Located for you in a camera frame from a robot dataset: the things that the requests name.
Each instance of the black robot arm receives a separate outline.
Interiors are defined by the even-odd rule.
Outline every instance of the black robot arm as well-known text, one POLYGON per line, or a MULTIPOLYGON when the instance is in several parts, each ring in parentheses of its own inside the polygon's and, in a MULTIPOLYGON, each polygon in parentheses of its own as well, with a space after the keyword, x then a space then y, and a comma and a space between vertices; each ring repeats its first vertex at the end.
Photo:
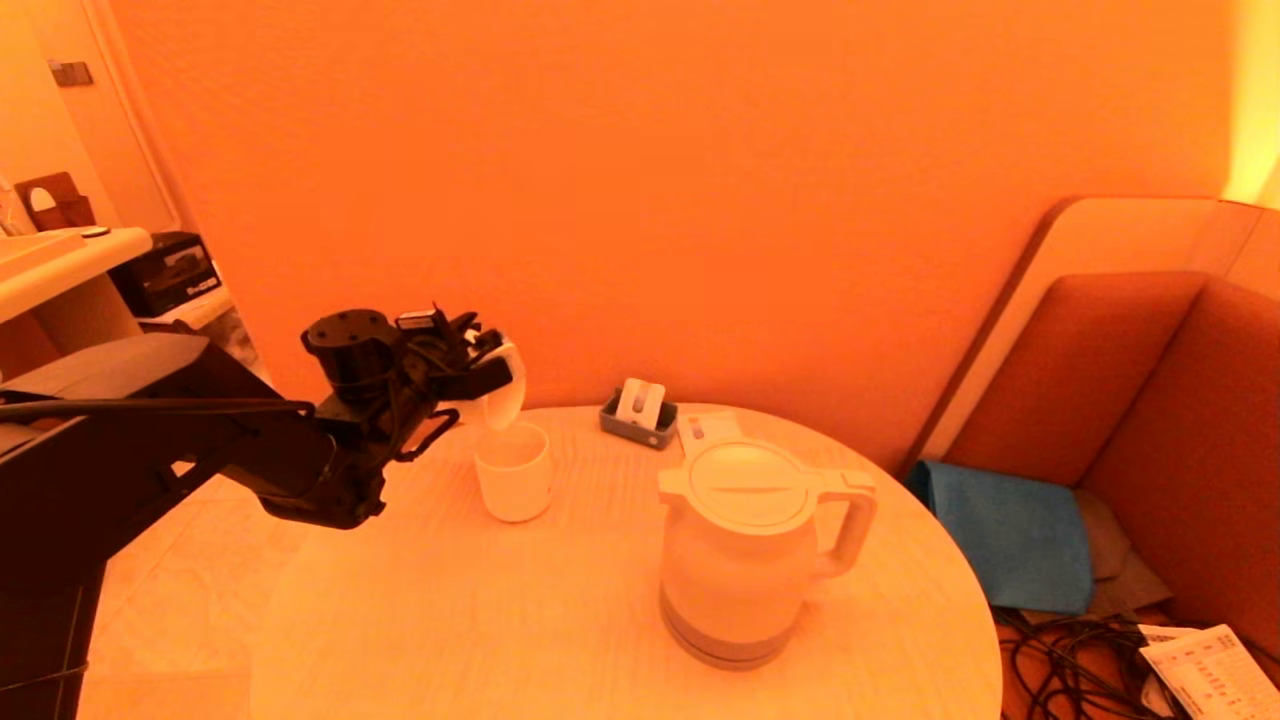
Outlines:
POLYGON ((302 342, 334 388, 317 407, 177 334, 91 347, 0 386, 0 717, 74 716, 104 564, 214 474, 278 518, 355 528, 383 510, 385 465, 458 419, 440 402, 512 382, 488 357, 503 337, 474 313, 393 325, 349 310, 302 342), (406 451, 429 419, 440 423, 406 451))

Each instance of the black box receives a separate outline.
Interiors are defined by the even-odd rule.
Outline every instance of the black box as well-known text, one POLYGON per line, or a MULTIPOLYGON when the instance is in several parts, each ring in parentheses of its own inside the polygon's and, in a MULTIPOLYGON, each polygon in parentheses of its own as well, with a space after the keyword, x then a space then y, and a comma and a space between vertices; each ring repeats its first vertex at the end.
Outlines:
POLYGON ((155 318, 218 286, 205 242, 192 232, 151 236, 155 247, 108 270, 136 318, 155 318))

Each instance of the white pitcher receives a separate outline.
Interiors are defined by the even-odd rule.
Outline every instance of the white pitcher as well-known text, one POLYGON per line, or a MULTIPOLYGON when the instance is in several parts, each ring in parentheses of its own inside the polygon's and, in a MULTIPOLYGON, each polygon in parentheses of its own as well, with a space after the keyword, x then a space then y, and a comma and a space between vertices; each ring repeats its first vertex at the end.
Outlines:
POLYGON ((876 516, 874 480, 813 469, 746 437, 686 446, 682 468, 659 474, 668 505, 662 611, 694 656, 730 669, 776 657, 815 578, 854 566, 876 516), (835 547, 819 552, 814 509, 847 501, 835 547))

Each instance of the round table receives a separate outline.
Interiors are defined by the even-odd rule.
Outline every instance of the round table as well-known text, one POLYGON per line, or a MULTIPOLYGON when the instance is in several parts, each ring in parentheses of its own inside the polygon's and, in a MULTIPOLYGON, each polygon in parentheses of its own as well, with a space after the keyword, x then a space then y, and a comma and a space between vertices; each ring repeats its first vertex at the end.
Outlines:
MULTIPOLYGON (((602 433, 596 407, 529 410, 550 436, 550 507, 508 525, 484 510, 479 428, 392 469, 387 510, 316 529, 280 579, 255 642, 252 716, 292 719, 754 717, 993 720, 996 632, 941 525, 896 480, 838 442, 750 410, 744 433, 815 466, 864 470, 879 515, 858 565, 812 587, 773 662, 717 670, 663 626, 666 509, 654 451, 602 433)), ((844 503, 819 506, 829 544, 844 503)))

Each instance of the blue cloth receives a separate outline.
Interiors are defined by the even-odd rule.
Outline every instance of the blue cloth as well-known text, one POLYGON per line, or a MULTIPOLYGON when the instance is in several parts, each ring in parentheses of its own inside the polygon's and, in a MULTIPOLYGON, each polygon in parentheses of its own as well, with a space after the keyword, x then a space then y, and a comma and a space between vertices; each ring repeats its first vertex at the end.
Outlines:
POLYGON ((1070 488, 923 461, 906 487, 951 533, 987 602, 1069 615, 1088 610, 1089 538, 1070 488))

